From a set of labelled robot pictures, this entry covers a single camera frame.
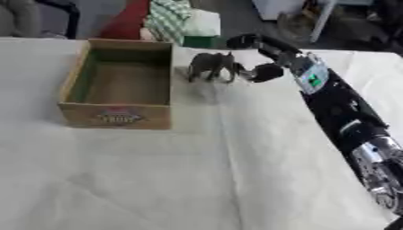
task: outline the black chair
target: black chair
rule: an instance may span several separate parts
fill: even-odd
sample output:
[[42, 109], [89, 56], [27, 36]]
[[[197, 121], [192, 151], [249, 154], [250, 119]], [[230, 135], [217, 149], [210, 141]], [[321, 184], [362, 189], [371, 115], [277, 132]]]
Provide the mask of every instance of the black chair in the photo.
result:
[[369, 41], [355, 40], [348, 48], [382, 51], [390, 49], [396, 42], [403, 47], [403, 0], [375, 0], [372, 11], [380, 18], [375, 22], [385, 32], [386, 39], [372, 36]]
[[44, 4], [66, 12], [68, 14], [68, 23], [65, 36], [70, 40], [76, 38], [78, 24], [80, 21], [80, 11], [76, 7], [76, 4], [68, 1], [64, 2], [55, 2], [53, 0], [35, 0], [35, 1], [39, 4]]

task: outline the folded cloth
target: folded cloth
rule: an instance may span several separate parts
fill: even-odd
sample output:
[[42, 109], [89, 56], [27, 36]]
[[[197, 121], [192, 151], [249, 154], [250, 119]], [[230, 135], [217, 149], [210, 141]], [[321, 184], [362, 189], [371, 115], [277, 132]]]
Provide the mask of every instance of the folded cloth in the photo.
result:
[[150, 3], [150, 13], [144, 21], [154, 37], [173, 42], [184, 43], [184, 26], [192, 15], [191, 6], [187, 0], [153, 0]]
[[221, 19], [218, 13], [192, 9], [192, 16], [184, 26], [185, 36], [218, 37]]

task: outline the checkered cloth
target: checkered cloth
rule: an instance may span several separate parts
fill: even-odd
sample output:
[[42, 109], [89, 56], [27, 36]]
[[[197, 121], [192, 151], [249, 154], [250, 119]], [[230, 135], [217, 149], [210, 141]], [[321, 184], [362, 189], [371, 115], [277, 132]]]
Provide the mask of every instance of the checkered cloth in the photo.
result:
[[191, 6], [187, 0], [152, 0], [144, 26], [156, 38], [182, 45], [184, 25], [191, 15]]

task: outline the white table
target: white table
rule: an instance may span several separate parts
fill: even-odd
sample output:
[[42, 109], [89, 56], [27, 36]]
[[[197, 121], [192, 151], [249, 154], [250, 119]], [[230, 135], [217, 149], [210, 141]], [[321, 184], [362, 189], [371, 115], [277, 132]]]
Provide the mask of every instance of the white table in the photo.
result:
[[[58, 88], [81, 45], [0, 39], [0, 229], [379, 230], [392, 220], [290, 77], [188, 85], [178, 70], [172, 130], [66, 127]], [[175, 66], [198, 51], [175, 49]], [[318, 54], [402, 142], [400, 57]], [[249, 67], [264, 62], [253, 50], [235, 56]]]

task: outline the red object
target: red object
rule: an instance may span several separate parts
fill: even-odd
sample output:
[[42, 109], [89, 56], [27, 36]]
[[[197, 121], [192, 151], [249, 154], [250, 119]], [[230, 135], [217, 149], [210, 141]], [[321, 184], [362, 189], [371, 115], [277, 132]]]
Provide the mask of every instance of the red object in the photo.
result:
[[148, 15], [150, 0], [133, 0], [106, 25], [100, 38], [114, 40], [140, 40], [140, 29]]

